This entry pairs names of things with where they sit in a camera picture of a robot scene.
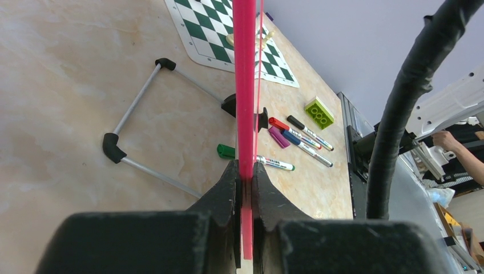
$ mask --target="plastic bag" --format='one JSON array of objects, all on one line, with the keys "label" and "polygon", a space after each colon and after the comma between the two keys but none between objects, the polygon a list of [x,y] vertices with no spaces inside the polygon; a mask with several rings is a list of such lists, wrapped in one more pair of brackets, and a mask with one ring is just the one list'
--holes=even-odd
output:
[{"label": "plastic bag", "polygon": [[432,203],[439,203],[443,208],[449,206],[449,203],[455,194],[455,190],[452,188],[431,188],[427,190],[427,192],[432,199]]}]

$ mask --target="beige chess piece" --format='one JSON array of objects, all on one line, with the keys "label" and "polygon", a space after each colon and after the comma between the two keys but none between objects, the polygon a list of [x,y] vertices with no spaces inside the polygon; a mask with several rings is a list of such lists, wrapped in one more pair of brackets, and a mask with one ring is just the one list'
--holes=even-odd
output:
[{"label": "beige chess piece", "polygon": [[[275,34],[276,32],[275,31],[270,31],[265,37],[264,39],[262,39],[262,43],[261,43],[261,47],[262,49],[265,49],[266,45],[267,45],[267,41],[269,41]],[[233,47],[233,34],[228,34],[226,37],[225,37],[225,40],[227,41],[227,43],[229,45],[231,45]],[[256,37],[256,48],[258,49],[259,48],[259,38]]]}]

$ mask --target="purple marker cap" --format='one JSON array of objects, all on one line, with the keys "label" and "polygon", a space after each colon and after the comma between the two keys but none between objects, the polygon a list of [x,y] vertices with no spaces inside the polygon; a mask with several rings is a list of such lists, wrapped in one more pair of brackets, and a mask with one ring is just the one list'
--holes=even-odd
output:
[{"label": "purple marker cap", "polygon": [[291,143],[282,136],[281,132],[276,127],[271,127],[269,129],[269,134],[276,141],[276,143],[279,144],[280,147],[287,148],[288,146],[291,145]]}]

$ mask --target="green lego block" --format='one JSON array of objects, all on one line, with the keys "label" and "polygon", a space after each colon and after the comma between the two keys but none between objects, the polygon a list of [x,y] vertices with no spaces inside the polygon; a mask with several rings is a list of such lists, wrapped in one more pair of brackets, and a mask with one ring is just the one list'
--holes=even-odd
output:
[{"label": "green lego block", "polygon": [[334,123],[334,116],[329,109],[316,96],[306,107],[304,112],[319,126],[320,129],[325,129]]}]

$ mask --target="chessboard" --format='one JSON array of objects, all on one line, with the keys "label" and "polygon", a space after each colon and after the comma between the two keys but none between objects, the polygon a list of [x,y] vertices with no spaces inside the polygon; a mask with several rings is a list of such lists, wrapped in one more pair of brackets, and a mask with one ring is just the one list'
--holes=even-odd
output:
[{"label": "chessboard", "polygon": [[[235,71],[233,46],[225,39],[228,34],[233,34],[231,0],[165,0],[165,3],[183,46],[193,61],[216,69]],[[268,33],[267,28],[263,26],[263,38]],[[260,29],[254,30],[254,35],[259,37],[259,34]],[[260,57],[260,66],[255,45],[254,53],[255,78],[259,76],[260,68],[261,78],[265,80],[299,87],[296,77],[273,38],[266,43]]]}]

